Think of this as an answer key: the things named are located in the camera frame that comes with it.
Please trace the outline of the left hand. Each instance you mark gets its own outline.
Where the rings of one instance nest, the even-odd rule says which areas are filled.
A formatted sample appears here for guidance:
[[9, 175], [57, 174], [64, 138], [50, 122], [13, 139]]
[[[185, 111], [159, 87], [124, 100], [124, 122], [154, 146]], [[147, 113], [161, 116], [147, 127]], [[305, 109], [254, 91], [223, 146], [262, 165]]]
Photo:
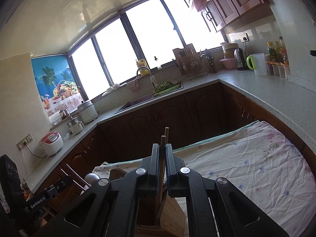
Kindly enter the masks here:
[[49, 221], [47, 221], [45, 218], [40, 218], [40, 228], [44, 227]]

